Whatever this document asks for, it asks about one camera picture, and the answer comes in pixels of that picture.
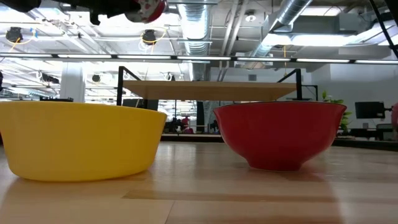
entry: computer monitor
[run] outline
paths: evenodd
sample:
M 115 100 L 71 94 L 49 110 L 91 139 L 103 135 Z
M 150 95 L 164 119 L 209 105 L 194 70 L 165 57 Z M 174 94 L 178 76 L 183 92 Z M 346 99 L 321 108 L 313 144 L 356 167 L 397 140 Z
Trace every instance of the computer monitor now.
M 356 102 L 355 112 L 357 119 L 386 118 L 383 102 Z

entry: wooden table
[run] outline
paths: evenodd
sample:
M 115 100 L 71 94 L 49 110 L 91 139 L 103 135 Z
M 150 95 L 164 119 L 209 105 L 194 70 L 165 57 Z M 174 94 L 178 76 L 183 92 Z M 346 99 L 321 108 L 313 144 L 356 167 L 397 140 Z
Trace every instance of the wooden table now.
M 1 224 L 396 224 L 398 153 L 332 147 L 266 172 L 225 144 L 161 143 L 146 172 L 58 184 L 16 177 L 0 148 L 0 202 Z
M 296 90 L 295 83 L 123 81 L 146 100 L 274 101 Z

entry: wooden shelf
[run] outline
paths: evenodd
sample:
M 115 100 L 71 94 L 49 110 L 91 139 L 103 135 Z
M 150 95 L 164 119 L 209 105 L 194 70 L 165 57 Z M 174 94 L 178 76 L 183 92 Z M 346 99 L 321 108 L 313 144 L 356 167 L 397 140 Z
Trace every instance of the wooden shelf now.
M 295 83 L 124 81 L 147 100 L 273 101 L 296 90 Z

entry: bowl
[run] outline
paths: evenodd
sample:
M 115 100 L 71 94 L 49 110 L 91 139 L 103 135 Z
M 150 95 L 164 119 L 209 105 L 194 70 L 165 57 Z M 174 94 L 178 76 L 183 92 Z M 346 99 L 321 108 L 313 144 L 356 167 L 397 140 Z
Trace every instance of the bowl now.
M 21 101 L 0 103 L 10 170 L 43 181 L 110 179 L 154 161 L 166 114 L 123 106 Z
M 331 146 L 346 106 L 308 101 L 215 108 L 225 143 L 253 168 L 293 171 Z

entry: ceiling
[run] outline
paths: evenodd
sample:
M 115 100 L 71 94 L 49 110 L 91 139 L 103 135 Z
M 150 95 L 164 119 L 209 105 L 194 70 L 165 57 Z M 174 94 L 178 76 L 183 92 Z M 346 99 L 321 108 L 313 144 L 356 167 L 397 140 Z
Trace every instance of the ceiling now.
M 238 32 L 238 40 L 235 41 L 232 54 L 236 52 L 250 52 L 262 40 L 261 27 L 267 15 L 279 9 L 278 0 L 249 1 L 248 9 L 254 10 L 256 20 L 248 22 L 245 19 Z M 226 23 L 228 21 L 233 1 L 222 0 L 211 7 L 211 26 L 209 42 L 211 43 L 210 55 L 219 55 Z M 367 1 L 336 1 L 314 0 L 303 12 L 303 16 L 335 16 L 344 13 L 350 8 L 349 13 L 363 12 L 367 16 L 369 11 Z M 181 29 L 180 17 L 177 14 L 163 14 L 159 19 L 150 24 L 132 23 L 124 15 L 107 19 L 100 16 L 101 24 L 94 26 L 90 23 L 88 12 L 63 11 L 62 4 L 58 8 L 43 7 L 34 9 L 26 14 L 0 6 L 0 52 L 15 53 L 65 53 L 65 54 L 156 54 L 156 55 L 183 55 L 186 54 L 184 36 Z M 6 32 L 10 27 L 21 27 L 22 35 L 26 42 L 23 45 L 14 46 L 6 38 Z M 141 41 L 141 34 L 146 29 L 155 29 L 159 41 L 153 46 L 145 46 Z M 286 45 L 275 46 L 270 53 L 274 57 L 324 57 L 341 54 L 344 47 L 311 47 Z M 118 67 L 123 65 L 136 75 L 146 77 L 147 80 L 167 80 L 174 75 L 177 80 L 189 80 L 188 63 L 145 63 L 145 62 L 84 62 L 85 71 L 88 74 L 87 86 L 116 86 Z M 275 67 L 284 66 L 276 63 Z M 37 61 L 21 60 L 18 58 L 5 58 L 0 63 L 0 69 L 4 75 L 3 83 L 14 85 L 46 85 L 40 81 L 41 71 L 61 80 L 63 62 L 61 61 Z M 100 82 L 91 80 L 93 75 L 101 75 Z M 59 89 L 36 89 L 49 95 L 59 92 Z M 112 98 L 116 96 L 115 90 L 92 89 L 86 91 L 86 95 L 92 99 Z

